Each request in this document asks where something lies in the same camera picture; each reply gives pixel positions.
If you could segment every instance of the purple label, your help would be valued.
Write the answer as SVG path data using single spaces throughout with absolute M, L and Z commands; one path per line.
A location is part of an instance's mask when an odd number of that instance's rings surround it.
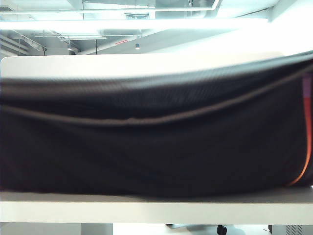
M 311 97 L 311 81 L 312 81 L 312 74 L 305 73 L 302 79 L 303 97 L 305 98 Z

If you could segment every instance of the white table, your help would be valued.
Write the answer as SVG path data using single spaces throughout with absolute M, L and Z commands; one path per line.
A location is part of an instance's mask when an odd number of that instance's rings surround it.
M 2 192 L 1 222 L 313 225 L 313 188 L 192 199 Z

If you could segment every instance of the chair wheel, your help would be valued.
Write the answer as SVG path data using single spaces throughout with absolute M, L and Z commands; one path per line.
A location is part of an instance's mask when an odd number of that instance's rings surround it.
M 226 235 L 227 234 L 227 228 L 223 225 L 219 225 L 216 229 L 216 232 L 218 235 Z

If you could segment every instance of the ceiling light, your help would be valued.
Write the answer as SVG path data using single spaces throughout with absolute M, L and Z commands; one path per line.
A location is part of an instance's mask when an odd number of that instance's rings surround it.
M 0 29 L 82 31 L 101 29 L 238 29 L 265 25 L 267 19 L 176 19 L 176 20 L 93 20 L 93 21 L 2 21 Z
M 79 41 L 79 40 L 102 40 L 102 39 L 106 39 L 107 37 L 102 36 L 102 35 L 75 35 L 75 36 L 65 36 L 62 35 L 63 37 L 68 37 L 71 41 Z M 68 41 L 67 38 L 61 38 L 61 41 Z

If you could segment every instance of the black mesh fabric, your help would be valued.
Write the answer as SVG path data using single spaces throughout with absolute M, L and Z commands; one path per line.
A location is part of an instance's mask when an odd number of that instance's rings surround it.
M 205 196 L 284 186 L 306 159 L 311 53 L 129 79 L 1 78 L 0 184 Z M 312 162 L 298 183 L 312 183 Z

